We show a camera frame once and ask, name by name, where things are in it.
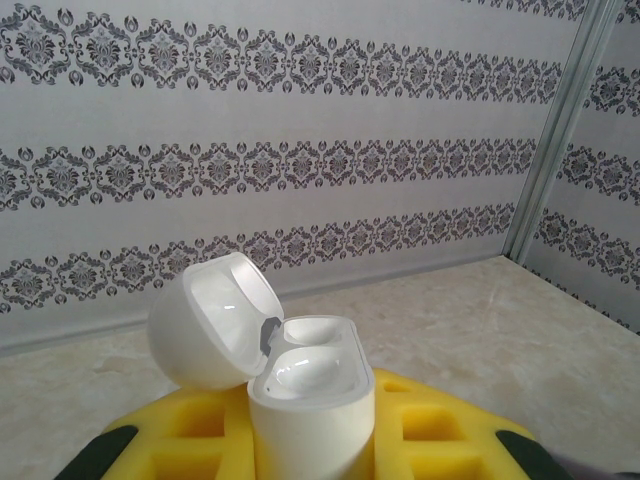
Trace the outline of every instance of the damask wallpaper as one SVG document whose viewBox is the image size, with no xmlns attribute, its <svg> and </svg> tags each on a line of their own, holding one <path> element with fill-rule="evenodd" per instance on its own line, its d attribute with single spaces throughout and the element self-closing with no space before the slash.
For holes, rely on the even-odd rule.
<svg viewBox="0 0 640 480">
<path fill-rule="evenodd" d="M 526 257 L 640 334 L 640 3 L 627 1 Z"/>
<path fill-rule="evenodd" d="M 585 5 L 0 4 L 0 347 L 499 254 Z"/>
</svg>

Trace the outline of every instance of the open case lid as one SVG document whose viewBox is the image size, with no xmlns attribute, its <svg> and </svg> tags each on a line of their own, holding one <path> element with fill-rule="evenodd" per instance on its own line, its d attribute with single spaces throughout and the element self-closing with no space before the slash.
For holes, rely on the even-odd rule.
<svg viewBox="0 0 640 480">
<path fill-rule="evenodd" d="M 226 389 L 259 375 L 284 312 L 260 270 L 241 253 L 191 265 L 149 313 L 151 353 L 183 387 Z"/>
</svg>

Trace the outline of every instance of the patterned wall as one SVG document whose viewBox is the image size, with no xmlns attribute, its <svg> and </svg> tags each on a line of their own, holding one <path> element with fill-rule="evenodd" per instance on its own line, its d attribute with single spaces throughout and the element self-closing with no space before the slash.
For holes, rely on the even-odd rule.
<svg viewBox="0 0 640 480">
<path fill-rule="evenodd" d="M 526 257 L 640 334 L 640 2 L 628 0 Z"/>
<path fill-rule="evenodd" d="M 0 346 L 498 254 L 585 2 L 104 5 L 0 6 Z"/>
</svg>

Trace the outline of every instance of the beige marble floor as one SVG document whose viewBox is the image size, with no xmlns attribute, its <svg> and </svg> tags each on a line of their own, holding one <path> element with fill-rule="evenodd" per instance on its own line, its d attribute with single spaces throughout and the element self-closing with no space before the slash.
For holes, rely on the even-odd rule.
<svg viewBox="0 0 640 480">
<path fill-rule="evenodd" d="M 307 297 L 352 318 L 370 363 L 640 471 L 640 338 L 505 258 Z M 134 331 L 0 359 L 0 478 L 51 479 L 110 421 L 175 387 Z"/>
</svg>

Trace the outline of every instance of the yellow foam holder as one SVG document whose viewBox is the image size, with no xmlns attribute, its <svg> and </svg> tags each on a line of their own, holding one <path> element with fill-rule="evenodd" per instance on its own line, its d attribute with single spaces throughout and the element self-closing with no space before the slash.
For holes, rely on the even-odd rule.
<svg viewBox="0 0 640 480">
<path fill-rule="evenodd" d="M 496 432 L 521 426 L 452 395 L 375 369 L 376 480 L 529 480 Z M 113 422 L 138 433 L 104 480 L 255 480 L 246 385 L 222 392 L 181 389 Z M 354 480 L 371 480 L 354 474 Z"/>
</svg>

